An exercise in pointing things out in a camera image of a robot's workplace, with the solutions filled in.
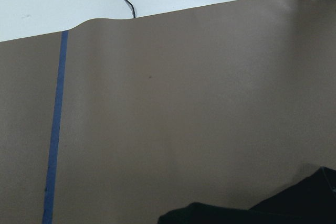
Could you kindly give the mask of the black graphic t-shirt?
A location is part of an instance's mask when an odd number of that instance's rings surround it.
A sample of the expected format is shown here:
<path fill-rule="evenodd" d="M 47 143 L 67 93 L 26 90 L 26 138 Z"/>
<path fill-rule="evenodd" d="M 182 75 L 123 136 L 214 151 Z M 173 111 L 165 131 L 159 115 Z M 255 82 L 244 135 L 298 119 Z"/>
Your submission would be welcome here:
<path fill-rule="evenodd" d="M 160 216 L 158 223 L 335 223 L 335 170 L 320 167 L 248 210 L 194 202 Z"/>

